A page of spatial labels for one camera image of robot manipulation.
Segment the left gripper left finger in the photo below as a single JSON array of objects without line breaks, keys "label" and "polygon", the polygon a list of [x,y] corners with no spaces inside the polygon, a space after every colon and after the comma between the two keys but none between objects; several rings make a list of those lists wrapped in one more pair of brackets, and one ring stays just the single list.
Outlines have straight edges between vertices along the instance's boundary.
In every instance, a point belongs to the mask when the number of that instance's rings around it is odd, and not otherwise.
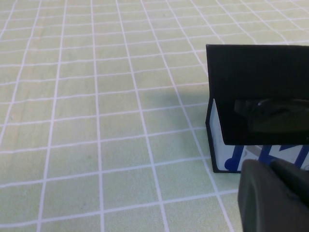
[{"label": "left gripper left finger", "polygon": [[270,164],[243,162],[238,205],[245,232],[309,230],[309,207],[277,177]]}]

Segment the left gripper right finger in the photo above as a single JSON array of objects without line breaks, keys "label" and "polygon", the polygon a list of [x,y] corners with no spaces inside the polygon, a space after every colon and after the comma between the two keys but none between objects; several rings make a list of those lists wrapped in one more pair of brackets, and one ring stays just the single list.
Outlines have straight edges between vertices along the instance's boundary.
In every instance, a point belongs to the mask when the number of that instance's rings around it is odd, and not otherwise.
[{"label": "left gripper right finger", "polygon": [[300,200],[309,206],[309,171],[282,159],[270,163],[272,171]]}]

